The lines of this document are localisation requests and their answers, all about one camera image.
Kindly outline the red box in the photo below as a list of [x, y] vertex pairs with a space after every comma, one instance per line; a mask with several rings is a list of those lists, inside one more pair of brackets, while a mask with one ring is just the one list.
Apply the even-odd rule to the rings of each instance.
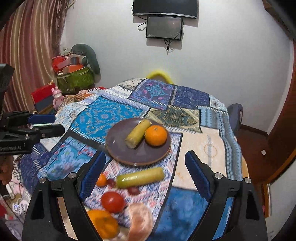
[[33, 103], [36, 104], [43, 99], [52, 96], [52, 89], [56, 87], [55, 83], [49, 83], [47, 85], [42, 86], [41, 88], [38, 88], [37, 90], [30, 93]]

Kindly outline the grey-green rolled cushion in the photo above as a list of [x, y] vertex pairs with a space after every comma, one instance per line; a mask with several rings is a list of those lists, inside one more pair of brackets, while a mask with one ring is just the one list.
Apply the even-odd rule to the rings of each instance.
[[87, 65], [91, 68], [92, 72], [96, 75], [100, 75], [100, 67], [95, 51], [90, 46], [86, 44], [75, 44], [71, 52], [73, 54], [85, 56], [87, 58]]

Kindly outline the dark purple round plate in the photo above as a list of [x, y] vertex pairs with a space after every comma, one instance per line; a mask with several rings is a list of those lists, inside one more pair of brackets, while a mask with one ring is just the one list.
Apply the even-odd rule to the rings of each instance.
[[142, 139], [134, 149], [126, 145], [125, 138], [141, 120], [141, 118], [121, 120], [107, 132], [105, 146], [116, 161], [131, 166], [144, 166], [163, 159], [169, 153], [171, 148], [169, 134], [167, 134], [165, 144], [160, 147], [150, 146], [145, 139]]

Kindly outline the pink toy figure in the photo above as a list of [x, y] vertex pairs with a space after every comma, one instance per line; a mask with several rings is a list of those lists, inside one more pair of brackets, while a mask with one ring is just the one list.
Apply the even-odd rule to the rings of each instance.
[[59, 107], [63, 104], [65, 97], [58, 87], [52, 88], [51, 91], [53, 96], [53, 108], [55, 111], [58, 111]]

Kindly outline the dark blue chair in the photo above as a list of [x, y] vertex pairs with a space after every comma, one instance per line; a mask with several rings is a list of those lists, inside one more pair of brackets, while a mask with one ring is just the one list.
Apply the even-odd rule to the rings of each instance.
[[243, 106], [238, 103], [231, 104], [227, 107], [228, 115], [229, 115], [229, 123], [231, 126], [231, 130], [236, 136], [240, 130], [242, 118], [243, 118]]

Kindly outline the black wall television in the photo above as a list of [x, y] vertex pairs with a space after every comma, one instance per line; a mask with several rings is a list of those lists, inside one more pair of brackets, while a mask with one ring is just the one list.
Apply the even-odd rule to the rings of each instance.
[[133, 15], [169, 15], [198, 18], [197, 0], [134, 0]]

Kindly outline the yellow chair back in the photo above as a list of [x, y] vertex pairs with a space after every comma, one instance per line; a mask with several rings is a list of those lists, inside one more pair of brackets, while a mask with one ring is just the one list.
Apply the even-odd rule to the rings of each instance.
[[156, 79], [157, 77], [161, 78], [167, 84], [173, 84], [170, 75], [168, 75], [168, 73], [160, 69], [153, 70], [146, 76], [147, 79]]

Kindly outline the dark red grape lower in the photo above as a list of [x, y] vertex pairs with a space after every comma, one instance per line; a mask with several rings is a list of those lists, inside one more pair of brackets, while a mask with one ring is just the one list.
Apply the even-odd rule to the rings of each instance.
[[129, 187], [127, 190], [128, 193], [133, 196], [140, 194], [140, 190], [138, 187]]

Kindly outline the large orange mandarin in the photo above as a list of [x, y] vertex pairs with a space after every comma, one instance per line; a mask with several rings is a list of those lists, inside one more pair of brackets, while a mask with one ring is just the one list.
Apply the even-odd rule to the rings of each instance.
[[111, 239], [118, 236], [118, 222], [108, 211], [92, 209], [87, 214], [101, 238]]

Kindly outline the blue patchwork tablecloth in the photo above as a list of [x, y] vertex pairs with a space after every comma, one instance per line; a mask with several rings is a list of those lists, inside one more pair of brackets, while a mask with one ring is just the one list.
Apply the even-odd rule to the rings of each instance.
[[25, 197], [30, 197], [42, 177], [64, 178], [88, 162], [96, 149], [79, 137], [104, 147], [109, 129], [128, 118], [148, 118], [163, 125], [171, 136], [171, 149], [157, 165], [161, 182], [140, 187], [131, 196], [120, 190], [127, 204], [141, 202], [152, 212], [154, 229], [149, 240], [187, 240], [202, 217], [207, 201], [200, 196], [185, 166], [185, 154], [194, 151], [213, 172], [242, 179], [242, 153], [229, 122], [226, 106], [214, 96], [189, 87], [151, 79], [129, 79], [63, 106], [55, 122], [67, 138], [44, 139], [19, 167]]

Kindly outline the small orange kumquat on cloth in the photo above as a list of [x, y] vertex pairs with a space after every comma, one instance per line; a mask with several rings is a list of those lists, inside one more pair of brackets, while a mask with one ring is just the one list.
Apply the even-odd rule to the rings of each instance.
[[99, 175], [99, 178], [96, 181], [96, 186], [98, 186], [98, 187], [104, 187], [106, 185], [107, 185], [107, 178], [106, 178], [106, 176], [103, 173], [101, 173]]

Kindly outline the dark red grape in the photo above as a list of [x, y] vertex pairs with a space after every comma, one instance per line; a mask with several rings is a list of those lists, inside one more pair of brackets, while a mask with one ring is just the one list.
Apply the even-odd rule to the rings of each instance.
[[114, 181], [114, 179], [107, 179], [107, 185], [111, 188], [114, 188], [116, 186], [116, 182]]
[[138, 187], [129, 187], [127, 190], [128, 193], [133, 196], [140, 194], [140, 190]]

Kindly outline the striped red curtain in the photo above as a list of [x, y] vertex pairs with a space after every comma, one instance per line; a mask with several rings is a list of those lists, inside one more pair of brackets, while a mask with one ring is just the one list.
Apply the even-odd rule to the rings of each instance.
[[1, 63], [14, 68], [4, 96], [5, 111], [32, 110], [30, 96], [56, 79], [52, 58], [59, 55], [69, 1], [24, 1], [1, 30]]

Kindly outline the green storage box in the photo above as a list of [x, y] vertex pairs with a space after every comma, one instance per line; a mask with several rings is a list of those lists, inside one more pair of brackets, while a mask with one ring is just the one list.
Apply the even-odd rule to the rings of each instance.
[[77, 94], [94, 85], [94, 74], [88, 67], [57, 77], [57, 86], [63, 94]]

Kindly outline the red tomato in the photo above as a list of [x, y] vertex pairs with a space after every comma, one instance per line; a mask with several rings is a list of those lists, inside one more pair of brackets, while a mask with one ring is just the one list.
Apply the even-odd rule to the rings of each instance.
[[102, 195], [101, 205], [110, 213], [119, 213], [125, 208], [125, 200], [119, 193], [109, 191]]

